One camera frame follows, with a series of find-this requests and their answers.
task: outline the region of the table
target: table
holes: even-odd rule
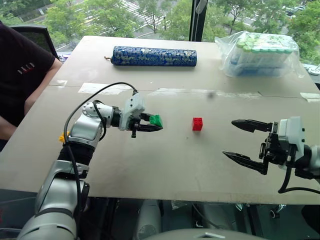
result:
[[[115,67],[104,59],[114,45],[195,49],[198,63],[195,68]],[[79,92],[83,83],[127,81],[145,98],[146,112],[161,115],[164,129],[138,132],[132,139],[130,132],[109,128],[90,162],[90,196],[319,204],[320,197],[310,192],[278,194],[285,172],[276,165],[264,176],[222,154],[257,160],[267,136],[232,126],[235,119],[273,122],[302,116],[306,144],[320,144],[319,102],[300,95],[319,93],[314,83],[307,73],[304,78],[229,78],[218,69],[219,60],[215,43],[85,36],[0,154],[0,189],[38,191],[59,155],[67,116],[90,95],[88,88]],[[120,86],[97,99],[122,108],[131,93]],[[192,117],[203,118],[200,133],[192,132]],[[320,190],[315,180],[295,176],[288,187]]]

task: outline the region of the glass window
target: glass window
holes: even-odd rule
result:
[[[292,36],[303,63],[320,62],[320,1],[209,0],[202,41],[240,31]]]
[[[191,9],[191,0],[0,0],[0,20],[47,26],[68,52],[85,35],[188,41]]]

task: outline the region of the blue decorative tube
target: blue decorative tube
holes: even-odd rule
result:
[[[111,63],[121,66],[179,66],[197,64],[195,50],[115,46]]]

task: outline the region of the black t-shirt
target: black t-shirt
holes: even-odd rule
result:
[[[18,126],[55,57],[0,21],[0,116]]]

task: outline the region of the red logo on shirt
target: red logo on shirt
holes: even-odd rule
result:
[[[30,71],[32,71],[33,69],[35,69],[35,65],[32,62],[29,62],[23,66],[21,66],[17,72],[21,75],[26,74]]]

